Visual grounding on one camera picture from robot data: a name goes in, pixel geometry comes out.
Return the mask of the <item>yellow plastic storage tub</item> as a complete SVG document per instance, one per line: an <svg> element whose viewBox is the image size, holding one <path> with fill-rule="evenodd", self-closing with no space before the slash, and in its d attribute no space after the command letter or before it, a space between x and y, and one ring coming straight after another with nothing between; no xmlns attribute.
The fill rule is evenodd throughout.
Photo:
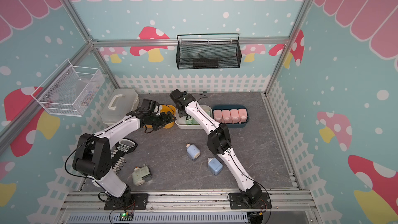
<svg viewBox="0 0 398 224"><path fill-rule="evenodd" d="M158 113L155 114L155 119L158 119L162 113L165 113L168 117L169 117L169 113L170 113L170 115L173 116L171 118L171 121L167 121L167 124L162 127L163 129L169 129L174 125L174 122L176 120L175 111L176 111L176 108L173 105L164 105L164 104L160 105L160 107L158 109Z"/></svg>

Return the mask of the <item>white plastic storage tub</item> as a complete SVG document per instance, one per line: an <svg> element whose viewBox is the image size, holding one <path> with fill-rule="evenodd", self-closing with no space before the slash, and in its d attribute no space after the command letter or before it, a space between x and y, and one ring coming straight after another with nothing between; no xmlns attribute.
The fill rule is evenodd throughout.
<svg viewBox="0 0 398 224"><path fill-rule="evenodd" d="M210 106L202 105L201 107L203 110L211 111L211 118L213 118L212 108ZM178 110L176 110L175 117L176 117L175 123L180 129L202 129L202 127L199 125L198 122L195 125L186 125L186 116L179 117Z"/></svg>

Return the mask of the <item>dark teal storage tub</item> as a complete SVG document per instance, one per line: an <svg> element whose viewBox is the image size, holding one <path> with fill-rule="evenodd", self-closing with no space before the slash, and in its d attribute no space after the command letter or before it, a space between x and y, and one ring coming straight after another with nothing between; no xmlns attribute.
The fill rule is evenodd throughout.
<svg viewBox="0 0 398 224"><path fill-rule="evenodd" d="M247 112L247 120L245 122L242 123L227 123L227 126L229 128L244 128L250 121L250 117L247 111L247 108L244 105L241 104L218 104L218 105L214 105L212 107L212 112L216 111L216 110L240 110L240 109L245 109Z"/></svg>

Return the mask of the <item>pink sharpener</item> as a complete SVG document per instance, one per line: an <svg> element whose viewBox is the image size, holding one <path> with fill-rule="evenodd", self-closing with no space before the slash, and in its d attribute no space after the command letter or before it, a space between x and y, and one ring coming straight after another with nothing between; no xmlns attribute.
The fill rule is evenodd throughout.
<svg viewBox="0 0 398 224"><path fill-rule="evenodd" d="M231 123L232 122L230 110L222 110L222 122L223 123Z"/></svg>
<svg viewBox="0 0 398 224"><path fill-rule="evenodd" d="M239 123L240 122L240 115L237 109L230 110L231 115L231 123Z"/></svg>
<svg viewBox="0 0 398 224"><path fill-rule="evenodd" d="M239 123L246 123L248 119L248 113L245 108L238 109Z"/></svg>
<svg viewBox="0 0 398 224"><path fill-rule="evenodd" d="M222 121L223 121L222 110L214 110L213 117L216 122L222 123Z"/></svg>

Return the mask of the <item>blue sharpener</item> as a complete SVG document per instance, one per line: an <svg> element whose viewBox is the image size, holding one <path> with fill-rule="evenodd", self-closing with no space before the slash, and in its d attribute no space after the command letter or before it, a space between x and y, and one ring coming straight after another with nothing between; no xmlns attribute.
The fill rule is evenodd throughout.
<svg viewBox="0 0 398 224"><path fill-rule="evenodd" d="M218 175L223 169L223 165L216 158L208 158L208 169L213 175Z"/></svg>
<svg viewBox="0 0 398 224"><path fill-rule="evenodd" d="M191 160L195 161L201 154L201 151L194 144L187 144L187 154Z"/></svg>

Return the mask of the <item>pale green round sharpener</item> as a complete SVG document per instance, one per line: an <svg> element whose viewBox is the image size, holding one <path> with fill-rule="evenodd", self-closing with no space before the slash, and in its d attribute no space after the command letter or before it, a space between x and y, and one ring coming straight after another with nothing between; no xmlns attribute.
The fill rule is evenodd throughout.
<svg viewBox="0 0 398 224"><path fill-rule="evenodd" d="M140 186L152 180L152 173L145 164L142 167L136 167L132 173L133 184Z"/></svg>

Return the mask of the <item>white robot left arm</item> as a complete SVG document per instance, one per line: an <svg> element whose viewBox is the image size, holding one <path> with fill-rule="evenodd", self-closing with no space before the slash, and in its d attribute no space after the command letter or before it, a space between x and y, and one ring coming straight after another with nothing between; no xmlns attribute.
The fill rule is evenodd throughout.
<svg viewBox="0 0 398 224"><path fill-rule="evenodd" d="M130 111L117 123L95 134L83 134L73 152L72 167L86 178L94 180L113 201L116 207L129 207L133 204L131 190L114 171L116 160L112 148L129 152L133 147L125 137L141 128L152 126L152 131L164 128L176 120L172 109L161 111L162 105L144 99L141 107Z"/></svg>

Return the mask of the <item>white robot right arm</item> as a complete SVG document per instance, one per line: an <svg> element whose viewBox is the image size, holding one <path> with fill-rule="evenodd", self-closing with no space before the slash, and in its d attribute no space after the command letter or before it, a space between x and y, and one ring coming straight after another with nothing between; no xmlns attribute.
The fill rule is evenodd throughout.
<svg viewBox="0 0 398 224"><path fill-rule="evenodd" d="M208 149L225 163L234 176L245 205L254 207L260 203L263 196L262 187L249 176L235 154L227 125L207 115L198 100L185 91L175 89L170 93L170 97L178 109L179 117L190 116L205 130L208 135Z"/></svg>

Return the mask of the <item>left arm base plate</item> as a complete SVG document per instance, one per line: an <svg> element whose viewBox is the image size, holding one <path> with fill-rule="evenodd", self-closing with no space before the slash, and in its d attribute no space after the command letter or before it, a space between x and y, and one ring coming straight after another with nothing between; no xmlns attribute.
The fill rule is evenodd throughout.
<svg viewBox="0 0 398 224"><path fill-rule="evenodd" d="M149 194L132 194L128 192L121 198L108 196L104 210L145 210Z"/></svg>

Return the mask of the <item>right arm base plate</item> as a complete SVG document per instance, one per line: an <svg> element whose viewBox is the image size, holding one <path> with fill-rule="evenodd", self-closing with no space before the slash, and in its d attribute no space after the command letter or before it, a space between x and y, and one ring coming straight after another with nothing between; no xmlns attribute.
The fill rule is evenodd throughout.
<svg viewBox="0 0 398 224"><path fill-rule="evenodd" d="M259 209L263 211L272 209L271 199L266 192L260 193L259 197L251 197L242 192L229 193L228 201L231 209Z"/></svg>

